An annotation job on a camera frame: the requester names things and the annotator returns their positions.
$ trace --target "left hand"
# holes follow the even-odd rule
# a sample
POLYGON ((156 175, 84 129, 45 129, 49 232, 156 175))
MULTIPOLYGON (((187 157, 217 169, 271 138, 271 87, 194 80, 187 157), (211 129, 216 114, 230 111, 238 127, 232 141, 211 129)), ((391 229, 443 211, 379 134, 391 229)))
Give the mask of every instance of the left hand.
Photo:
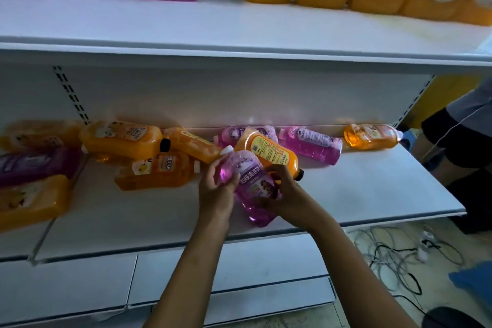
POLYGON ((199 221, 209 222, 218 219, 229 223, 234 206, 234 190, 239 184, 240 175, 235 173, 225 184, 215 183, 214 177, 218 175, 216 169, 224 161, 225 157, 213 161, 200 180, 198 185, 199 221))

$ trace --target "right hand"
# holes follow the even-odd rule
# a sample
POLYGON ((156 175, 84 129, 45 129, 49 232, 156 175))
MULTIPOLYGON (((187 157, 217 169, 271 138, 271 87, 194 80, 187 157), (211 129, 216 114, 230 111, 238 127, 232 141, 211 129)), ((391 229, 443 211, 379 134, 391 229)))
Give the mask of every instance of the right hand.
POLYGON ((329 216, 301 186, 294 181, 286 165, 270 165, 267 171, 273 172, 272 177, 280 180, 280 200, 259 197, 258 203, 267 210, 281 216, 291 225, 314 231, 323 218, 329 216))

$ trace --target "black round object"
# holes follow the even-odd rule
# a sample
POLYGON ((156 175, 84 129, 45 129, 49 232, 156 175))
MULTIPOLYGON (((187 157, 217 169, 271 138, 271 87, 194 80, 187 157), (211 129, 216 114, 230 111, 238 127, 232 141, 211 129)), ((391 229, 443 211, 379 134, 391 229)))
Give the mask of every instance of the black round object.
POLYGON ((298 182, 299 180, 301 180, 304 176, 304 170, 302 169, 299 169, 299 172, 297 173, 297 176, 295 177, 295 181, 298 182))
POLYGON ((485 328, 470 315, 451 307, 436 307, 427 312, 422 328, 485 328))
POLYGON ((169 139, 162 139, 160 141, 159 149, 161 152, 169 152, 169 149, 171 149, 171 141, 169 139))

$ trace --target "hand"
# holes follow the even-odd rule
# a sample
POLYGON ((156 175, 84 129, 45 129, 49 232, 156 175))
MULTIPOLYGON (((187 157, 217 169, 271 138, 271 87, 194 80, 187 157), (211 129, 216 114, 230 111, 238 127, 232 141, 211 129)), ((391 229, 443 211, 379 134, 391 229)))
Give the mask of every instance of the hand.
POLYGON ((217 185, 215 183, 215 176, 218 176, 217 167, 224 161, 225 157, 213 161, 200 180, 198 185, 199 221, 209 222, 218 219, 229 223, 229 217, 234 206, 234 190, 239 184, 240 175, 238 173, 232 175, 225 184, 217 185))
POLYGON ((270 165, 266 169, 272 171, 273 178, 280 180, 280 200, 266 197, 258 198, 258 203, 267 210, 281 216, 291 225, 308 232, 314 231, 323 218, 329 216, 301 186, 292 179, 285 165, 270 165))

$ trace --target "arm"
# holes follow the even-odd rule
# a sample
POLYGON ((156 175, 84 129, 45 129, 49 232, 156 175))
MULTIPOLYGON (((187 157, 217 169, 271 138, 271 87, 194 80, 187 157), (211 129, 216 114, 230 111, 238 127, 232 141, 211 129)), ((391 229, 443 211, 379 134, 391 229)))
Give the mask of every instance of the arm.
POLYGON ((283 165, 272 165, 281 181, 281 200, 260 203, 287 222, 306 230, 316 242, 328 274, 352 328, 416 328, 414 321, 391 296, 340 225, 292 180, 283 165))
POLYGON ((199 185, 200 214, 157 306, 143 328, 203 327, 218 258, 229 230, 239 176, 216 186, 213 162, 199 185))

